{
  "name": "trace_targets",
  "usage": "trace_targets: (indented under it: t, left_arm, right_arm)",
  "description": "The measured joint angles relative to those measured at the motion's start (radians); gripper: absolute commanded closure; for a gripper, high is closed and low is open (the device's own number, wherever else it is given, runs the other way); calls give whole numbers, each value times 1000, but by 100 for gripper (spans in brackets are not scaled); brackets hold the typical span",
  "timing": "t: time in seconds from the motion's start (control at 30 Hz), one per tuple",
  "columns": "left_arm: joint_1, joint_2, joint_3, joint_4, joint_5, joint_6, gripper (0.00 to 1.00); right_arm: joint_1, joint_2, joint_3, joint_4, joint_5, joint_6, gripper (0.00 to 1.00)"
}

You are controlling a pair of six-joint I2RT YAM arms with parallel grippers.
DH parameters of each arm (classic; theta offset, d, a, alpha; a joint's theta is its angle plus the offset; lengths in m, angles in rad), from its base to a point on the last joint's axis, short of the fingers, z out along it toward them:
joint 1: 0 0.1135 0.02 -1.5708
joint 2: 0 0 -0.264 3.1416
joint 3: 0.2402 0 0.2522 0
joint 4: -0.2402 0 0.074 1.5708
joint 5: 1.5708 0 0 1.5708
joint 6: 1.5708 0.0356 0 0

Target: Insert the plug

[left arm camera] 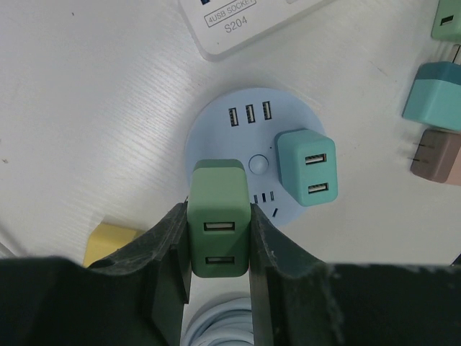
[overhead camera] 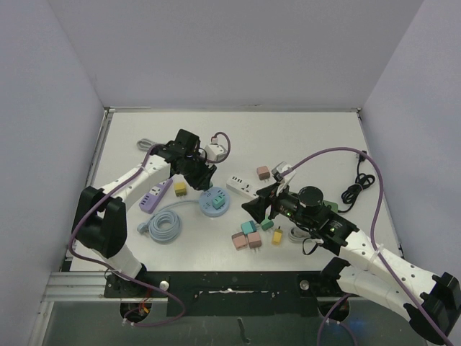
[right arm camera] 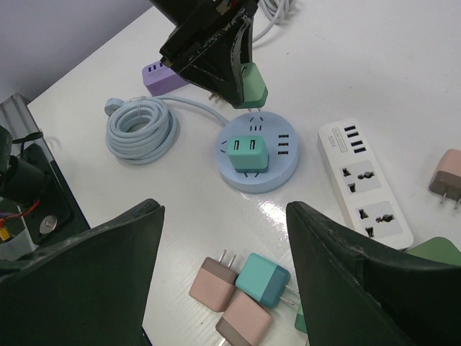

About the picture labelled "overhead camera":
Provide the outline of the brown pink plug adapter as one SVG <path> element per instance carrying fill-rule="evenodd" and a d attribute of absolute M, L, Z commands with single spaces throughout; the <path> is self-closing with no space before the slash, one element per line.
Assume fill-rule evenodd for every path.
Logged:
<path fill-rule="evenodd" d="M 268 166 L 257 167 L 256 174 L 260 181 L 268 180 L 271 177 L 271 172 Z"/>

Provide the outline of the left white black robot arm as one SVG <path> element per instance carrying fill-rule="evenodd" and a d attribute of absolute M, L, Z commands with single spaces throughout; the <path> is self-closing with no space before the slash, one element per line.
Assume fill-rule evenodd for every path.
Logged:
<path fill-rule="evenodd" d="M 85 187 L 79 197 L 68 250 L 80 260 L 106 267 L 121 280 L 130 296 L 139 296 L 147 285 L 143 264 L 128 248 L 127 212 L 148 189 L 181 175 L 198 191 L 211 187 L 217 167 L 200 151 L 200 138 L 181 129 L 165 144 L 155 143 L 141 163 L 103 187 Z"/>

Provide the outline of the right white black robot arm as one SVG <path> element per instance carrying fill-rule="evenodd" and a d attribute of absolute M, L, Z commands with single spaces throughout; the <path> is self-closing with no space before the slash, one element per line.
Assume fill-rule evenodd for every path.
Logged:
<path fill-rule="evenodd" d="M 460 284 L 449 273 L 438 276 L 373 245 L 363 230 L 324 203 L 316 187 L 293 193 L 273 184 L 242 208 L 258 223 L 284 216 L 334 254 L 321 276 L 326 293 L 366 298 L 402 316 L 430 343 L 448 345 L 460 317 Z"/>

